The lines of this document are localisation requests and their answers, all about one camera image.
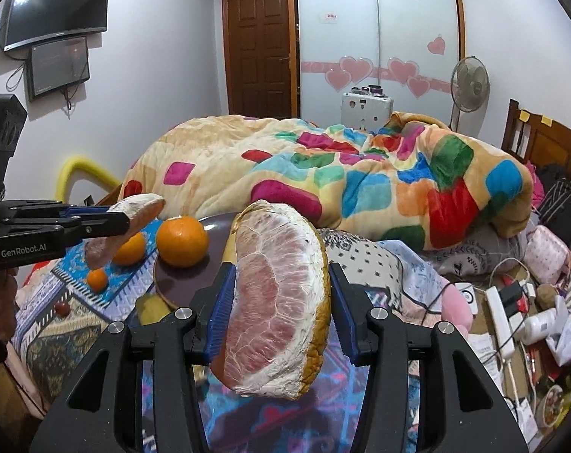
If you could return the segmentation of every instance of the pink bag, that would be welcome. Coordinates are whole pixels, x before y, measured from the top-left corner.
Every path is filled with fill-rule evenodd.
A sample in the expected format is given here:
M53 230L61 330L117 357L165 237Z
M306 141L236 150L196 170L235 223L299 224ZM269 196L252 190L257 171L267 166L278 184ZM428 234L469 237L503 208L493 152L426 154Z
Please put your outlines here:
M568 247L543 225L538 225L528 238L523 262L539 283L556 284L562 271L570 266Z

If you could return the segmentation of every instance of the electric fan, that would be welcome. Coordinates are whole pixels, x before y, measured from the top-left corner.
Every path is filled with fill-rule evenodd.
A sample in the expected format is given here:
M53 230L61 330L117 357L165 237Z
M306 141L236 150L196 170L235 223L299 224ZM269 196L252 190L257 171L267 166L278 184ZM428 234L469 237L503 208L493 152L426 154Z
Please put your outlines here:
M469 56L456 64L451 75L453 108L449 126L453 131L457 132L459 127L460 111L478 110L485 103L489 88L489 75L485 65L476 56Z

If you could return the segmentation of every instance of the small orange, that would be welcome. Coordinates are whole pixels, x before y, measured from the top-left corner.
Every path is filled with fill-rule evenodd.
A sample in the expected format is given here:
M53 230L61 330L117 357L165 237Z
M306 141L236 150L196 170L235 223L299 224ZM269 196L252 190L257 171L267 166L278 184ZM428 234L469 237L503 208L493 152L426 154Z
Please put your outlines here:
M102 293L105 288L107 287L107 283L109 282L107 279L107 274L105 270L101 269L94 269L88 272L88 276L86 277L86 282L90 289L93 290L95 293Z
M155 236L158 254L174 267L195 266L206 255L209 242L203 225L190 216L163 222Z
M145 256L146 250L145 236L141 232L135 233L118 249L111 262L116 266L132 266Z

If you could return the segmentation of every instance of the sliding wardrobe door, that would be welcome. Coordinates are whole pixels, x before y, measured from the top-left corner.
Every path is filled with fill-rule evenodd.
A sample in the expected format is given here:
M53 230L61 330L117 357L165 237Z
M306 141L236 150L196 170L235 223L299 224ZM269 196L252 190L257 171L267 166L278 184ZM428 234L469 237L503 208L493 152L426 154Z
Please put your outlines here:
M459 60L457 0L378 0L380 81L394 109L449 124Z
M342 94L378 81L377 0L298 0L300 113L340 123Z

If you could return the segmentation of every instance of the door frame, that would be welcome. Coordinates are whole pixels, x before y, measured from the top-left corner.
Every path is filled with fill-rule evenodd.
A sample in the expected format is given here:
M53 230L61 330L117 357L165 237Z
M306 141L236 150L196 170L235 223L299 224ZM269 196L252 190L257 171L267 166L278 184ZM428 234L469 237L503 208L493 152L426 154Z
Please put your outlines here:
M223 4L223 48L224 48L224 71L227 80L227 102L229 113L233 101L233 82L231 76L231 56L229 49L229 0L222 0ZM298 47L296 43L296 12L294 0L287 0L288 27L289 27L289 94L291 117L298 116Z

